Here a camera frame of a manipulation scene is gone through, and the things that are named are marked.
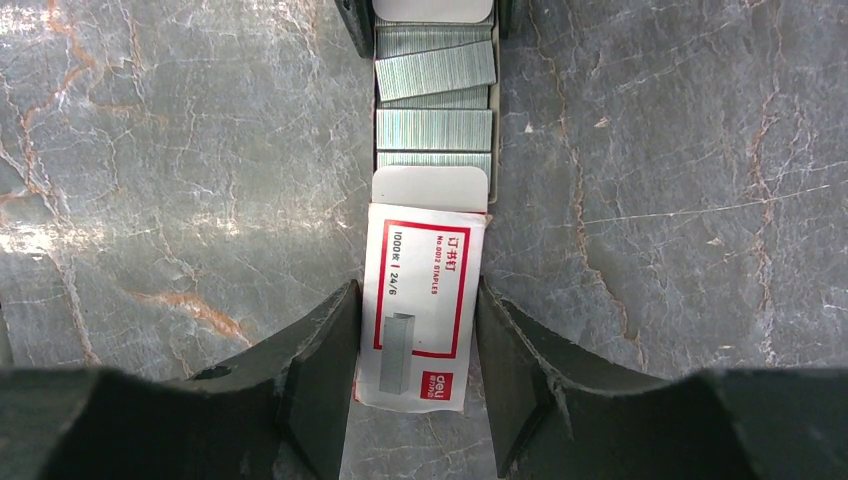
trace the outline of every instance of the orange marble vein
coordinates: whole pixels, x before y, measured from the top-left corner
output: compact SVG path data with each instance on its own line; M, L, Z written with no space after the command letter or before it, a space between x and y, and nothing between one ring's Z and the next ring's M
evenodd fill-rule
M253 346L253 342L245 337L244 329L238 322L230 318L229 315L210 307L197 294L160 293L157 295L133 294L133 296L143 302L155 302L182 310L195 320L208 324L219 335L240 340L248 347Z
M37 193L39 195L43 195L45 197L51 197L54 195L52 191L52 187L48 187L48 189L44 189L39 186L35 180L33 180L33 170L35 169L36 160L38 157L38 153L35 150L35 146L32 140L32 121L36 114L49 107L62 93L68 88L71 82L74 81L75 78L80 76L83 72L90 68L94 68L97 65L94 57L89 55L83 48L80 46L79 39L77 38L74 30L65 25L59 20L58 17L61 16L61 12L59 11L59 6L57 5L57 0L47 0L47 26L53 32L65 35L68 37L68 40L71 42L71 53L78 58L82 65L78 65L74 67L70 72L68 72L65 77L62 79L61 85L54 92L50 92L47 96L47 100L43 105L34 106L29 108L26 113L24 113L21 117L21 127L24 130L24 160L27 164L27 172L24 178L24 183L29 191L33 193Z

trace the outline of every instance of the white cardboard insert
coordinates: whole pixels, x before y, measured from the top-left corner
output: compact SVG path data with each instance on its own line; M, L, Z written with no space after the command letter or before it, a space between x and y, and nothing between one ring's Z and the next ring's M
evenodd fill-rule
M390 22L480 23L493 0L374 0L374 13Z
M374 172L371 201L448 212L486 213L488 187L486 172L477 167L389 165Z

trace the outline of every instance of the red border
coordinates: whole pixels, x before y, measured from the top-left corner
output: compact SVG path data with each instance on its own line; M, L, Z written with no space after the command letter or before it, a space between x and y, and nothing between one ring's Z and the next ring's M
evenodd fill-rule
M386 220L383 223L383 249L382 258L380 259L380 281L377 285L377 328L374 330L374 350L382 350L380 344L380 327L383 322L383 285L386 281L386 254L389 248L389 227L407 227L418 228L421 230L431 230L435 232L452 232L461 233L465 236L462 242L462 267L459 272L459 294L456 299L456 318L453 323L453 341L450 353L434 353L425 352L422 350L413 350L412 354L419 357L428 358L456 358L456 350L459 344L459 321L462 318L462 294L465 291L465 275L468 270L468 244L471 240L471 228L469 227L448 227L445 225L430 225L426 223L402 222L399 220Z

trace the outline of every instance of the black plastic part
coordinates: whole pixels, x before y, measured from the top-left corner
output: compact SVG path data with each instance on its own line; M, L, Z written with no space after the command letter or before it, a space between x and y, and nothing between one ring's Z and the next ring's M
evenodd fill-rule
M501 477L848 478L846 370L669 382L583 350L485 282L476 329Z
M0 478L338 478L360 304L350 282L187 381L0 370Z
M501 38L518 32L521 21L527 16L530 0L495 0L498 5L498 25Z
M336 7L350 34L356 53L374 57L374 10L370 0L336 0Z

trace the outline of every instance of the box label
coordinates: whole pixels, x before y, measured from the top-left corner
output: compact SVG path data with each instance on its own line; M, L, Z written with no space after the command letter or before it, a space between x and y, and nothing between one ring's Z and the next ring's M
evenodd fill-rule
M383 317L403 313L420 329L412 355L456 358L471 229L386 220L383 231L374 349L382 349Z
M450 372L428 372L421 376L421 398L427 400L450 400L453 374Z

